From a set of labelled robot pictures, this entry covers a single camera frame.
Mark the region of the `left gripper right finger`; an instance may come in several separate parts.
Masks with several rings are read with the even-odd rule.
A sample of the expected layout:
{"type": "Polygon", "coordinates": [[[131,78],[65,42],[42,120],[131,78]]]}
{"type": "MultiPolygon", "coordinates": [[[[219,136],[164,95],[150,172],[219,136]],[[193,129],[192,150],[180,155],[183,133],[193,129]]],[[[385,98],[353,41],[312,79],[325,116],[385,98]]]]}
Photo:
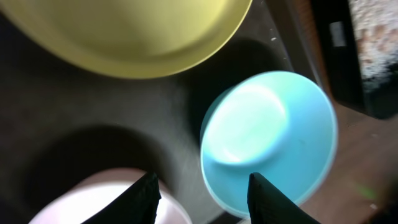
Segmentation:
{"type": "Polygon", "coordinates": [[[252,224],[320,224],[258,172],[249,175],[247,203],[252,224]]]}

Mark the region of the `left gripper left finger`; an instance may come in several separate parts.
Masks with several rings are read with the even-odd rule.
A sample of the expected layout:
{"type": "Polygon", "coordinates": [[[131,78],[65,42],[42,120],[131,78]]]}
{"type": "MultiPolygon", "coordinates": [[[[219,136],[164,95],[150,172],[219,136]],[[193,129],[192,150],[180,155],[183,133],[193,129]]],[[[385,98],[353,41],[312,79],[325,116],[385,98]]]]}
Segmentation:
{"type": "Polygon", "coordinates": [[[146,173],[82,224],[154,224],[160,199],[158,176],[146,173]]]}

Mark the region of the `white pink bowl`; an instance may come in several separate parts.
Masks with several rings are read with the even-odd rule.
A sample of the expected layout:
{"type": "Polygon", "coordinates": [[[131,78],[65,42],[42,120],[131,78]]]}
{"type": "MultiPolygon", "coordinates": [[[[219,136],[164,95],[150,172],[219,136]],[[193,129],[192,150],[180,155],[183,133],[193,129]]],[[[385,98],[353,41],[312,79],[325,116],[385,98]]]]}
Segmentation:
{"type": "MultiPolygon", "coordinates": [[[[103,170],[82,180],[74,188],[49,203],[29,224],[82,223],[104,209],[146,172],[133,168],[103,170]]],[[[161,199],[155,224],[192,224],[185,209],[159,182],[161,199]]]]}

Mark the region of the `light blue bowl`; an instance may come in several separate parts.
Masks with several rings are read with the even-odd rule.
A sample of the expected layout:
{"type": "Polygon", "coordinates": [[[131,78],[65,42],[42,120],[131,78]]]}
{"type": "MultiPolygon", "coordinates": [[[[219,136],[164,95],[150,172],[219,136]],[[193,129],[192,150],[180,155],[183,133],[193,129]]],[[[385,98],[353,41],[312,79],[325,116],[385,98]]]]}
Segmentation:
{"type": "Polygon", "coordinates": [[[209,107],[201,126],[201,172],[215,202],[247,218],[251,173],[301,205],[325,180],[337,145],[338,122],[326,93],[297,73],[264,72],[209,107]]]}

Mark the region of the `yellow round plate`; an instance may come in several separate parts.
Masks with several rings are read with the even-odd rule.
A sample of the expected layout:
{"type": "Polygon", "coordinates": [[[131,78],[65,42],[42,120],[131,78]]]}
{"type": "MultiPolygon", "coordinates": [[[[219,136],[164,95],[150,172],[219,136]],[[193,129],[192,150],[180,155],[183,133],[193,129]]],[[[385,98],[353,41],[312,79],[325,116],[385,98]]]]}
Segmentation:
{"type": "Polygon", "coordinates": [[[109,77],[173,75],[210,58],[251,0],[2,0],[1,12],[61,59],[109,77]]]}

